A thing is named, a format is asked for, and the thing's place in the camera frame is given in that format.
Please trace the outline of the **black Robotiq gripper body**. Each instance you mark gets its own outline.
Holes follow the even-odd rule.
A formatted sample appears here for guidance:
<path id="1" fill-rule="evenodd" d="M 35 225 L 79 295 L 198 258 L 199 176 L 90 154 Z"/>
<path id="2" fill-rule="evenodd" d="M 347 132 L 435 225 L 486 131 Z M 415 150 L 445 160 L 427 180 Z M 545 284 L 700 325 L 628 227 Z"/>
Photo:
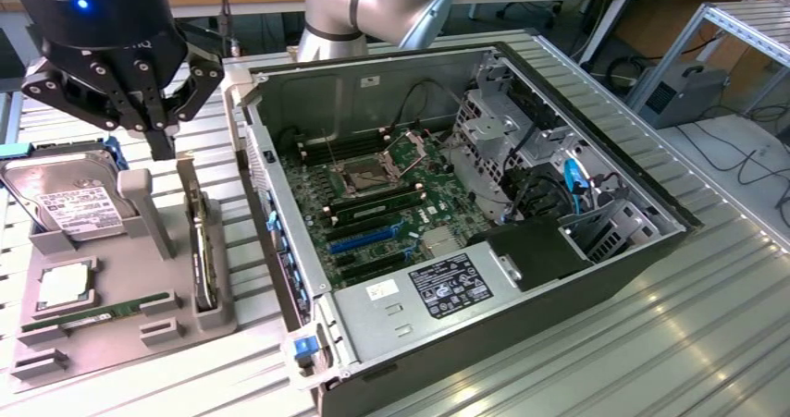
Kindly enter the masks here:
<path id="1" fill-rule="evenodd" d="M 169 0 L 20 0 L 42 34 L 42 53 L 70 75 L 99 85 L 91 61 L 110 64 L 133 88 L 134 63 L 153 64 L 157 86 L 173 81 L 187 43 L 174 24 Z"/>

